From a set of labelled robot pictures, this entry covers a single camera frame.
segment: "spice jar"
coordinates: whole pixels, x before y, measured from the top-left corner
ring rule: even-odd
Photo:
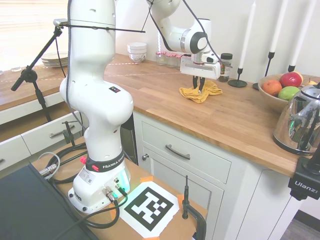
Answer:
[[[233,55],[231,53],[222,53],[221,54],[221,60],[222,60],[222,65],[221,65],[221,74],[218,79],[219,82],[225,83],[228,82],[229,76],[230,76],[230,70],[232,68],[231,62],[232,62],[232,57]]]
[[[183,56],[183,54],[177,54],[176,57],[176,68],[180,70],[180,66],[181,66],[181,57]]]
[[[177,66],[177,58],[176,58],[176,53],[174,52],[167,52],[165,54],[166,56],[166,66],[168,68],[175,68]]]
[[[164,65],[167,64],[166,52],[165,51],[157,51],[155,53],[155,57],[156,57],[156,63],[159,66],[164,66]]]

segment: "green light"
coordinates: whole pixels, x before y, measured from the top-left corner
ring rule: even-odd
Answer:
[[[121,175],[122,175],[122,181],[121,182],[124,184],[124,186],[121,186],[121,187],[123,187],[123,189],[125,191],[127,191],[130,188],[130,183],[129,183],[126,171],[123,170]]]

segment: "wooden bowl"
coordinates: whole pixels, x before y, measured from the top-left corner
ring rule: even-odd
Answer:
[[[264,102],[273,110],[275,110],[276,112],[278,112],[279,114],[282,113],[282,110],[285,108],[285,106],[287,105],[288,101],[277,98],[276,96],[272,96],[269,93],[266,93],[263,89],[262,86],[266,81],[269,80],[278,80],[280,81],[280,78],[283,74],[275,74],[275,75],[270,75],[270,76],[266,76],[264,78],[262,78],[259,82],[258,82],[258,87],[259,87],[259,92],[262,96],[262,98],[264,99]],[[302,82],[302,86],[305,85],[306,82],[309,81],[309,79],[311,81],[314,81],[316,83],[319,82],[319,77],[317,76],[311,76],[311,75],[302,75],[303,77],[303,82]]]

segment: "red button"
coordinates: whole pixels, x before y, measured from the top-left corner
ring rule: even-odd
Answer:
[[[85,156],[80,157],[80,162],[86,164],[87,158]]]
[[[99,168],[98,168],[97,166],[92,165],[92,168],[93,168],[94,170],[96,170],[97,172],[99,172]]]

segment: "white cabinet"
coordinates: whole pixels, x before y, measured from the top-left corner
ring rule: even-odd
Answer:
[[[188,176],[189,199],[208,210],[206,223],[209,227],[206,235],[208,239],[211,239],[214,234],[224,191],[146,147],[143,149],[143,154],[147,154],[149,157],[146,160],[139,158],[139,166],[182,194],[186,184],[186,175]]]
[[[75,112],[77,117],[80,119],[78,111]],[[38,126],[30,131],[21,134],[27,148],[31,154],[35,154],[42,149],[45,149],[59,141],[65,139],[63,130],[66,129],[64,122],[69,123],[70,130],[73,134],[78,133],[82,130],[81,125],[76,121],[72,113],[48,122],[42,126]]]
[[[139,166],[208,210],[205,240],[280,240],[299,209],[289,178],[134,112]]]
[[[0,171],[31,156],[20,135],[0,142]]]

